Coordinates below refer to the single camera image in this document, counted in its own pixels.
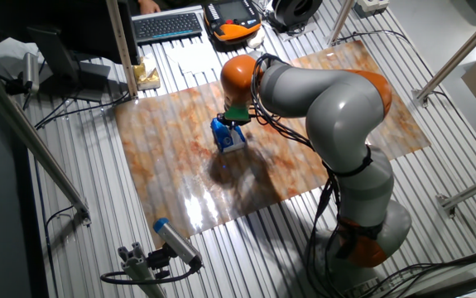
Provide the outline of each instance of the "orange device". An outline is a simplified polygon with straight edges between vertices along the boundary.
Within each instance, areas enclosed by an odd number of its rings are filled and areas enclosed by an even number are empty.
[[[204,23],[219,41],[244,41],[262,26],[260,13],[250,0],[230,0],[203,5]]]

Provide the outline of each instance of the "blue cap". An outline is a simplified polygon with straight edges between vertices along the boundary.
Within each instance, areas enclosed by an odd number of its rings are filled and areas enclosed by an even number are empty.
[[[158,219],[155,224],[153,224],[153,229],[155,233],[158,233],[165,224],[169,223],[170,221],[167,218]]]

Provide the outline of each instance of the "black monitor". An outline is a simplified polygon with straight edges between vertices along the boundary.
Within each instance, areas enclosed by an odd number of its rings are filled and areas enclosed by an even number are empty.
[[[118,0],[132,65],[137,43],[127,1]],[[101,100],[110,67],[80,63],[103,57],[122,63],[105,0],[0,0],[0,32],[35,42],[53,75],[39,92],[63,98]]]

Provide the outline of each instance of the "orange marble pattern surface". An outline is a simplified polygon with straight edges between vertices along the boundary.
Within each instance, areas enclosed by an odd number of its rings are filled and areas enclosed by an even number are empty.
[[[360,41],[291,62],[315,69],[380,73]],[[223,111],[219,82],[115,109],[123,150],[150,226],[167,217],[189,237],[323,185],[320,158],[310,149],[252,121],[242,127],[248,146],[219,154],[210,121]],[[304,119],[283,119],[305,135]],[[385,121],[368,137],[389,159],[429,146],[396,92]],[[157,247],[161,239],[152,231]]]

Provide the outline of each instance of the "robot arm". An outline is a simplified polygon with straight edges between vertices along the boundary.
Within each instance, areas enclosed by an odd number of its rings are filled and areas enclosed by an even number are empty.
[[[232,98],[246,99],[238,101],[240,104],[248,102],[247,95],[241,94],[250,88],[252,62],[255,60],[248,56],[239,56],[224,66],[226,108],[233,106]],[[235,65],[239,65],[240,75]],[[241,89],[229,81],[231,77],[242,78]],[[305,117],[310,143],[337,175],[342,202],[339,231],[377,234],[347,239],[343,234],[349,233],[341,233],[333,249],[338,251],[343,243],[352,241],[345,256],[351,263],[375,267],[384,262],[401,246],[411,226],[405,208],[390,200],[394,185],[390,162],[381,149],[365,145],[368,134],[391,107],[388,82],[367,71],[305,70],[275,62],[263,67],[259,95],[263,107],[271,113],[285,118]]]

